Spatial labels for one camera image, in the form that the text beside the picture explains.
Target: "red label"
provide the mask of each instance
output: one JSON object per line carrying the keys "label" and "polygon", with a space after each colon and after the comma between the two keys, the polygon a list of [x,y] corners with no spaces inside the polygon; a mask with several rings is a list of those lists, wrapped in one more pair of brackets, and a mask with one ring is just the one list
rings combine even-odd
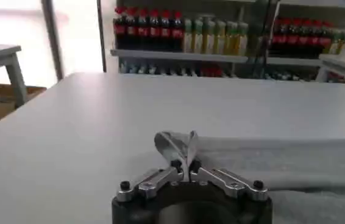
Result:
{"label": "red label", "polygon": [[137,35],[137,29],[134,26],[128,27],[128,35]]}
{"label": "red label", "polygon": [[171,34],[171,30],[169,28],[162,28],[162,33],[161,33],[162,37],[170,37],[170,34]]}
{"label": "red label", "polygon": [[327,37],[323,37],[319,39],[319,44],[324,47],[328,47],[331,45],[331,39]]}
{"label": "red label", "polygon": [[288,36],[288,44],[296,44],[299,40],[299,36]]}
{"label": "red label", "polygon": [[278,43],[279,42],[279,39],[280,39],[280,36],[273,36],[273,38],[272,38],[272,43],[273,44],[276,44],[276,43]]}
{"label": "red label", "polygon": [[173,38],[183,38],[183,32],[179,29],[173,29],[172,30]]}
{"label": "red label", "polygon": [[318,37],[310,37],[308,39],[308,44],[309,45],[317,45],[319,43],[319,38]]}
{"label": "red label", "polygon": [[114,33],[115,34],[124,34],[125,33],[125,26],[114,25]]}
{"label": "red label", "polygon": [[301,45],[306,45],[308,42],[308,37],[299,37],[299,40],[297,42]]}
{"label": "red label", "polygon": [[277,41],[280,44],[284,44],[284,43],[286,43],[287,40],[288,39],[287,39],[286,35],[283,35],[283,36],[280,36]]}
{"label": "red label", "polygon": [[151,27],[151,36],[152,37],[159,37],[160,36],[160,29]]}
{"label": "red label", "polygon": [[148,28],[139,27],[138,28],[138,35],[142,36],[142,37],[148,37],[149,29]]}

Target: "metal pole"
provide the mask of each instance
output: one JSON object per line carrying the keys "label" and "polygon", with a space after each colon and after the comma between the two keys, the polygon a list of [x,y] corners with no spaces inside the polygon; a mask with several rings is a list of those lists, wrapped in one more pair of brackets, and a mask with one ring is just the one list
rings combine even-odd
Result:
{"label": "metal pole", "polygon": [[41,0],[46,30],[48,32],[49,44],[51,45],[51,52],[53,62],[56,70],[57,81],[63,79],[62,55],[60,52],[59,37],[57,35],[56,19],[52,0]]}
{"label": "metal pole", "polygon": [[103,67],[104,72],[106,72],[105,39],[104,39],[104,26],[103,26],[103,21],[102,21],[101,0],[97,0],[97,10],[98,10],[99,39],[101,39],[102,67]]}

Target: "white shelf board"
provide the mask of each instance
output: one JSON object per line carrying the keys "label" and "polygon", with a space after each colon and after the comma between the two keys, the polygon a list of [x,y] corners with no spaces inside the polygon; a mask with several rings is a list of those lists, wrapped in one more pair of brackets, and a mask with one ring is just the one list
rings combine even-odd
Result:
{"label": "white shelf board", "polygon": [[320,66],[319,59],[269,57],[268,65]]}
{"label": "white shelf board", "polygon": [[345,0],[281,0],[284,5],[303,5],[310,7],[336,7],[345,9]]}
{"label": "white shelf board", "polygon": [[231,63],[245,63],[247,57],[220,55],[220,54],[192,54],[182,52],[162,52],[162,51],[138,51],[138,50],[110,50],[112,56],[132,57],[132,58],[156,58],[170,60],[191,60],[191,61],[218,61]]}
{"label": "white shelf board", "polygon": [[[218,54],[192,54],[181,52],[160,52],[160,51],[138,51],[138,50],[110,50],[112,56],[128,58],[156,58],[170,60],[191,60],[191,61],[215,61],[228,63],[245,63],[247,57]],[[296,66],[319,66],[318,59],[300,59],[300,58],[268,58],[270,65],[296,65]]]}

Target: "table leg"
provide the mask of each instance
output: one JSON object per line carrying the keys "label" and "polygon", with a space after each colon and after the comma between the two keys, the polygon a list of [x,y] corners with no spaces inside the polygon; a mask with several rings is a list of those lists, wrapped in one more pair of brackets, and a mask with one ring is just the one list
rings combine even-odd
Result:
{"label": "table leg", "polygon": [[14,89],[16,105],[20,107],[27,102],[27,91],[16,54],[12,55],[12,63],[6,65],[6,70]]}

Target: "silver bracket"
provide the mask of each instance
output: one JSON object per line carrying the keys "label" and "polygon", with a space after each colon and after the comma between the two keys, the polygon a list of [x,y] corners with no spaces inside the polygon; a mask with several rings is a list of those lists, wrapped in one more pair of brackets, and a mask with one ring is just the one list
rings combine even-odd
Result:
{"label": "silver bracket", "polygon": [[208,181],[216,185],[224,191],[227,196],[238,198],[243,194],[254,201],[265,201],[268,199],[267,189],[262,187],[255,187],[253,182],[240,177],[225,169],[210,169],[207,170],[200,167],[198,172],[191,171],[190,177],[192,181]]}
{"label": "silver bracket", "polygon": [[174,181],[182,181],[183,172],[179,173],[175,167],[168,167],[164,171],[158,173],[152,178],[140,183],[138,190],[146,199],[156,197],[158,190],[166,183]]}
{"label": "silver bracket", "polygon": [[138,185],[144,181],[151,179],[158,173],[159,171],[157,169],[151,169],[137,178],[135,181],[130,183],[130,187],[128,189],[123,190],[121,189],[121,187],[119,187],[116,194],[117,200],[120,202],[131,201],[131,199],[133,199],[134,195],[137,193]]}

